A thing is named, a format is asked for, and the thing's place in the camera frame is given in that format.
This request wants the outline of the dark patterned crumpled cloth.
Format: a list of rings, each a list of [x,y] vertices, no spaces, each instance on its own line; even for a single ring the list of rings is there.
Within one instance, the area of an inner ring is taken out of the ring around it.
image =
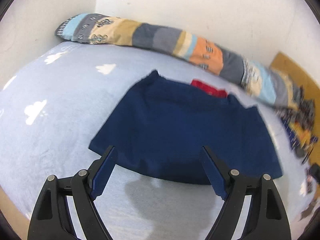
[[[296,157],[306,163],[318,142],[318,137],[313,134],[315,126],[316,106],[313,99],[305,98],[305,89],[300,86],[296,89],[297,109],[278,107],[276,115],[284,125],[290,141],[290,146]]]

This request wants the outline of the wooden headboard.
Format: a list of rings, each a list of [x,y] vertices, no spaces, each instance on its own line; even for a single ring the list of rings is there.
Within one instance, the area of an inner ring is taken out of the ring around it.
[[[313,134],[319,138],[319,85],[300,65],[295,63],[295,61],[282,52],[278,52],[276,54],[270,67],[289,75],[294,83],[298,86],[303,86],[305,98],[314,100],[315,123],[313,127]]]

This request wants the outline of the navy work jacket red collar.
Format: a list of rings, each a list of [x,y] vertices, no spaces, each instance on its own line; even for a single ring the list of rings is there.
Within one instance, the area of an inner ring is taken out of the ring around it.
[[[256,107],[244,107],[233,95],[208,95],[157,71],[127,91],[89,149],[103,154],[111,145],[119,166],[180,183],[209,184],[199,161],[203,146],[247,176],[283,174]]]

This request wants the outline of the striped patchwork rolled quilt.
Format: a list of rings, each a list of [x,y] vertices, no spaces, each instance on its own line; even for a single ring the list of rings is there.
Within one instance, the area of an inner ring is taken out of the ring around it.
[[[298,109],[303,91],[287,74],[265,67],[182,29],[102,14],[78,14],[55,35],[87,44],[114,44],[168,54],[240,86],[249,95],[280,108]]]

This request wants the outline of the light blue bed sheet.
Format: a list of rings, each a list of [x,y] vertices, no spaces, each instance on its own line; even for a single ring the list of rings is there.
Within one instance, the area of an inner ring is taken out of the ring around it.
[[[75,175],[98,158],[88,146],[126,91],[152,70],[199,79],[257,106],[283,169],[275,184],[297,239],[319,207],[306,165],[272,109],[239,87],[174,57],[131,47],[63,42],[23,67],[1,91],[1,187],[30,219],[51,174]],[[210,186],[153,179],[116,166],[97,210],[114,239],[204,239],[223,201]]]

